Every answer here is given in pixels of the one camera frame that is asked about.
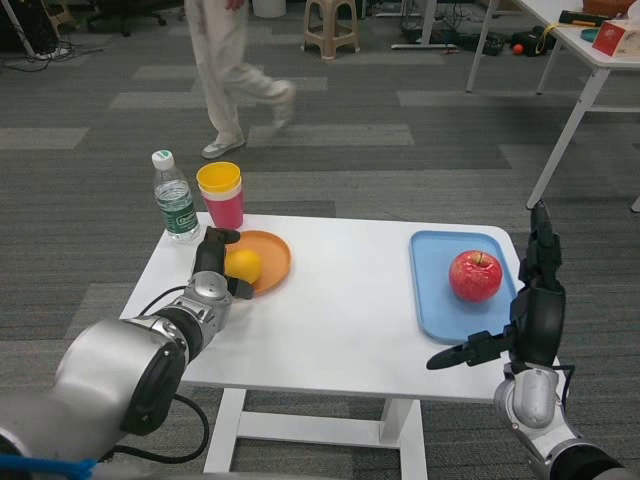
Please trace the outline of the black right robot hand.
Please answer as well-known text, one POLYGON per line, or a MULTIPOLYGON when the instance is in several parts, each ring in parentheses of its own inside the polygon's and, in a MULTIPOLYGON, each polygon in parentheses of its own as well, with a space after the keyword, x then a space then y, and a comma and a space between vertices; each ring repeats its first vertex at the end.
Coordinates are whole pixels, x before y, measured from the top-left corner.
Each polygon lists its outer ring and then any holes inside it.
POLYGON ((524 286, 511 302, 510 322, 500 334, 481 331, 437 353, 426 368, 476 366, 498 359, 505 351, 515 362, 550 367, 558 353, 565 317, 566 291, 557 278, 561 265, 560 236, 544 202, 538 201, 531 210, 526 255, 518 274, 524 286))

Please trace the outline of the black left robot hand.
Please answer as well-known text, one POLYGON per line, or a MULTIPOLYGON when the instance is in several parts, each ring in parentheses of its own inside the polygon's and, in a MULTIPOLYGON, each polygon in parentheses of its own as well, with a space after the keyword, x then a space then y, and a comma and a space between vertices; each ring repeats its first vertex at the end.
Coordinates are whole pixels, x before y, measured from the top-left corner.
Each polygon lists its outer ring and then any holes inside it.
POLYGON ((214 272, 227 281, 227 290, 233 297, 251 300, 254 288, 244 280, 226 274, 226 246, 241 239, 237 230, 209 226, 196 249, 192 274, 214 272))

